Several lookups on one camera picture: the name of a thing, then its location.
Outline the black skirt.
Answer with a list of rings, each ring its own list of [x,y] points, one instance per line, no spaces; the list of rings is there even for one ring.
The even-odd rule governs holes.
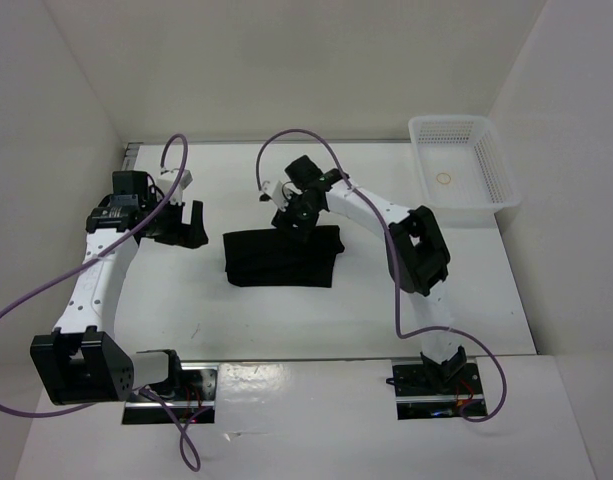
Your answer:
[[[227,279],[238,287],[330,288],[345,251],[336,225],[316,227],[305,243],[264,229],[225,233],[223,245]]]

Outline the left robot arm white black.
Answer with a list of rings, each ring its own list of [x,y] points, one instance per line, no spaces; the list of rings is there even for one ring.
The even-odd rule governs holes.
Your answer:
[[[86,219],[87,260],[53,331],[37,335],[32,361],[56,405],[126,401],[149,386],[166,400],[184,390],[181,361],[172,349],[126,353],[114,339],[122,287],[142,239],[197,249],[207,244],[203,204],[192,203],[182,220],[183,191],[189,171],[164,170],[158,178],[144,171],[116,171],[113,191]]]

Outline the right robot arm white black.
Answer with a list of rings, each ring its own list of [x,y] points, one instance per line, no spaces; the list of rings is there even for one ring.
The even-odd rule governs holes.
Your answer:
[[[451,256],[435,215],[426,206],[415,209],[390,202],[353,182],[341,169],[322,171],[303,155],[285,168],[292,188],[280,181],[257,181],[262,201],[277,211],[272,225],[304,242],[322,211],[337,214],[365,228],[385,244],[395,289],[395,332],[406,339],[429,333],[420,353],[424,381],[445,393],[459,380],[465,349],[444,336],[452,322],[444,282]]]

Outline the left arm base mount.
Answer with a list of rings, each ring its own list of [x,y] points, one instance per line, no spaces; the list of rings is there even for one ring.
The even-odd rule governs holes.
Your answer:
[[[183,362],[177,383],[161,382],[148,389],[161,398],[175,418],[182,424],[212,424],[215,421],[215,402],[218,386],[218,365],[202,362]],[[123,425],[173,424],[159,402],[135,391],[124,404]]]

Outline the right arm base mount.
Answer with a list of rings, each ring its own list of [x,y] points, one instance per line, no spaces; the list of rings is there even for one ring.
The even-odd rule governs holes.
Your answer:
[[[464,353],[434,367],[424,359],[396,359],[385,383],[393,388],[399,420],[483,418],[488,414],[479,369]]]

